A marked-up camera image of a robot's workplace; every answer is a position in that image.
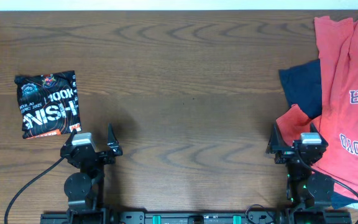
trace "wood grain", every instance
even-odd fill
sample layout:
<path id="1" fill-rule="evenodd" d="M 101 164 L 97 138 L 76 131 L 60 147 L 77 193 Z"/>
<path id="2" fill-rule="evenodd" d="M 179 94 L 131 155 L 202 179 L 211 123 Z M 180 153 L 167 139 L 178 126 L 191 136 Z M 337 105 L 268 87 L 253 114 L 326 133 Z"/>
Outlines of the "wood grain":
<path id="1" fill-rule="evenodd" d="M 68 136 L 23 140 L 14 75 L 75 70 L 83 130 L 106 149 L 105 201 L 157 210 L 244 210 L 285 201 L 265 155 L 288 109 L 277 70 L 317 57 L 314 16 L 358 11 L 0 12 L 0 223 L 14 194 Z M 65 211 L 62 162 L 14 204 L 10 223 Z M 352 211 L 356 220 L 358 211 Z"/>

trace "black mount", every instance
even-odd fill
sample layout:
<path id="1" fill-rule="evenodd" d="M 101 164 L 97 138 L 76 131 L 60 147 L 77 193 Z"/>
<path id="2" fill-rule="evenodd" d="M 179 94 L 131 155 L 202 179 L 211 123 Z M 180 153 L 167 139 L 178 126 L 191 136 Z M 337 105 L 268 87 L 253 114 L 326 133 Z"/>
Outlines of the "black mount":
<path id="1" fill-rule="evenodd" d="M 323 174 L 312 174 L 309 166 L 322 158 L 328 146 L 314 125 L 292 146 L 285 144 L 275 124 L 266 153 L 275 154 L 276 164 L 288 169 L 287 199 L 291 206 L 282 210 L 252 208 L 245 213 L 117 213 L 103 205 L 103 166 L 115 163 L 122 149 L 108 128 L 110 150 L 95 152 L 91 133 L 77 134 L 75 129 L 60 150 L 68 163 L 80 169 L 67 178 L 64 191 L 68 197 L 66 214 L 41 215 L 40 224 L 350 224 L 348 212 L 326 212 L 331 205 L 334 183 Z"/>

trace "white wall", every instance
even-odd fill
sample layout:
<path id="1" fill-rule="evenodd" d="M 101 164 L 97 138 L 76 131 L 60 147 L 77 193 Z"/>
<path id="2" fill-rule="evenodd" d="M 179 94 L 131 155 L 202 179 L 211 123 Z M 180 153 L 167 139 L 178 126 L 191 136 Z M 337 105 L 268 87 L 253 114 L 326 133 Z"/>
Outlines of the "white wall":
<path id="1" fill-rule="evenodd" d="M 0 0 L 0 11 L 358 9 L 358 0 Z"/>

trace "pink fabric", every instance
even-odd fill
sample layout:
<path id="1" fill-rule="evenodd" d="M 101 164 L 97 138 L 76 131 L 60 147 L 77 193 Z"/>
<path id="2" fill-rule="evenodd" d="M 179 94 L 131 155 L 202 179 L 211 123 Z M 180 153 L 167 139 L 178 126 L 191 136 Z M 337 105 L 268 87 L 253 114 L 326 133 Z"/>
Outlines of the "pink fabric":
<path id="1" fill-rule="evenodd" d="M 328 16 L 315 18 L 316 40 L 321 62 L 323 113 L 311 121 L 297 105 L 277 119 L 284 140 L 292 145 L 310 122 L 329 143 L 313 167 L 358 192 L 358 21 L 334 22 Z M 339 185 L 334 190 L 355 196 Z"/>

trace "dark blue garment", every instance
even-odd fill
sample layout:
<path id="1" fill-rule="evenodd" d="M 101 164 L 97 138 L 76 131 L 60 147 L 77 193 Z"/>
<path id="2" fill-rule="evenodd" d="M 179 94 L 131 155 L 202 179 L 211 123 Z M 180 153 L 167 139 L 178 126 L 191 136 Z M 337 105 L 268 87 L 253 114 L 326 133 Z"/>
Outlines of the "dark blue garment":
<path id="1" fill-rule="evenodd" d="M 320 59 L 280 70 L 279 74 L 289 107 L 292 104 L 299 105 L 311 119 L 320 116 L 323 109 Z M 358 201 L 334 192 L 331 202 L 333 208 L 337 209 Z"/>

